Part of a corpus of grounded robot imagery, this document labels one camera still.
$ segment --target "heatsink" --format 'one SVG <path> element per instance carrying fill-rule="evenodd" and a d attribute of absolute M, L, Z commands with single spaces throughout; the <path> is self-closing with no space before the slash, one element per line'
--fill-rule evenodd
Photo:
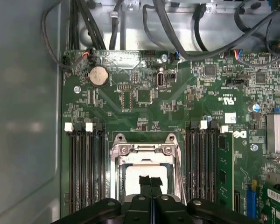
<path fill-rule="evenodd" d="M 280 114 L 266 116 L 267 151 L 280 154 Z"/>

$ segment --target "green circuit board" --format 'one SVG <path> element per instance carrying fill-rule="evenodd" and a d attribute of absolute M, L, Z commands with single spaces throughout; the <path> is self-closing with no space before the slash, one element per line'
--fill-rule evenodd
<path fill-rule="evenodd" d="M 71 63 L 82 53 L 66 51 L 64 60 Z M 242 54 L 242 60 L 266 63 L 271 57 Z M 94 87 L 87 78 L 94 66 L 108 71 L 109 81 L 103 87 Z M 164 75 L 162 85 L 157 77 L 160 71 Z M 259 112 L 253 111 L 255 104 L 260 106 Z M 93 201 L 110 196 L 109 149 L 118 133 L 133 142 L 163 142 L 168 133 L 174 133 L 182 151 L 187 188 L 187 164 L 191 160 L 187 157 L 187 133 L 189 126 L 201 120 L 217 125 L 215 202 L 247 215 L 247 189 L 261 184 L 267 173 L 280 173 L 277 155 L 266 149 L 266 115 L 276 113 L 276 108 L 280 111 L 280 62 L 252 68 L 238 63 L 232 54 L 199 62 L 181 59 L 177 63 L 168 52 L 93 51 L 91 60 L 84 59 L 71 72 L 63 73 L 62 125 L 93 122 L 104 130 L 103 137 L 95 158 L 90 158 L 85 147 L 69 140 L 76 137 L 63 131 L 62 217 L 90 204 L 87 200 L 91 193 Z M 228 131 L 220 133 L 226 127 Z M 81 151 L 73 155 L 73 148 Z M 73 156 L 86 161 L 79 173 L 72 171 L 79 166 L 77 161 L 72 164 Z M 92 192 L 90 179 L 83 176 L 91 166 L 95 170 Z"/>

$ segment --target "blue wire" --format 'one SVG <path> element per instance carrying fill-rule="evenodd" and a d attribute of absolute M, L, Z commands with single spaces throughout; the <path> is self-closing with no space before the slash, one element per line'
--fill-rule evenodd
<path fill-rule="evenodd" d="M 238 53 L 238 59 L 240 59 L 243 50 L 240 50 Z"/>

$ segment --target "motherboard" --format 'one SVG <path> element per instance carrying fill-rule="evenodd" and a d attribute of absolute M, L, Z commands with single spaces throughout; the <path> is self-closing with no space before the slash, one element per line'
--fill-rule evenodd
<path fill-rule="evenodd" d="M 280 189 L 265 184 L 280 174 L 280 62 L 94 50 L 63 73 L 62 126 L 62 217 L 105 197 L 123 201 L 149 173 L 182 202 L 204 198 L 273 223 L 270 199 L 280 223 Z"/>

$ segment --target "screw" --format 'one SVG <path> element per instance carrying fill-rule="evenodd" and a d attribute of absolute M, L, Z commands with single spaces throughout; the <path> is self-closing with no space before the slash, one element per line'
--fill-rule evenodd
<path fill-rule="evenodd" d="M 166 153 L 171 153 L 171 148 L 170 148 L 170 147 L 167 147 L 167 148 L 165 149 L 165 152 L 166 152 Z"/>
<path fill-rule="evenodd" d="M 141 62 L 140 62 L 140 66 L 141 66 L 142 68 L 146 68 L 146 67 L 147 67 L 147 64 L 146 64 L 145 61 L 141 61 Z"/>
<path fill-rule="evenodd" d="M 252 152 L 256 152 L 258 150 L 258 145 L 252 144 L 250 149 L 251 149 Z"/>
<path fill-rule="evenodd" d="M 210 6 L 207 6 L 206 7 L 206 13 L 210 13 L 211 12 L 211 7 Z"/>
<path fill-rule="evenodd" d="M 122 148 L 121 148 L 121 153 L 123 153 L 123 154 L 126 153 L 126 148 L 125 148 L 125 147 L 122 147 Z"/>
<path fill-rule="evenodd" d="M 167 201 L 167 200 L 169 200 L 169 197 L 166 196 L 166 195 L 163 195 L 163 196 L 161 197 L 161 199 L 164 200 L 164 201 Z"/>
<path fill-rule="evenodd" d="M 111 17 L 111 18 L 118 18 L 118 16 L 119 16 L 119 13 L 118 13 L 118 12 L 116 12 L 116 11 L 110 12 L 110 17 Z"/>
<path fill-rule="evenodd" d="M 133 5 L 132 3 L 128 4 L 128 5 L 127 5 L 127 9 L 128 9 L 129 11 L 133 11 L 134 5 Z"/>
<path fill-rule="evenodd" d="M 74 93 L 76 93 L 76 94 L 78 94 L 78 93 L 80 93 L 81 92 L 81 87 L 80 86 L 75 86 L 74 87 Z"/>
<path fill-rule="evenodd" d="M 266 214 L 264 214 L 264 213 L 262 213 L 261 215 L 260 215 L 260 220 L 261 221 L 267 221 L 267 215 Z"/>
<path fill-rule="evenodd" d="M 162 62 L 166 62 L 168 60 L 168 56 L 167 55 L 161 55 L 161 61 Z"/>
<path fill-rule="evenodd" d="M 199 206 L 199 205 L 202 205 L 201 201 L 196 201 L 196 200 L 193 201 L 193 204 L 194 204 L 194 205 L 198 205 L 198 206 Z"/>

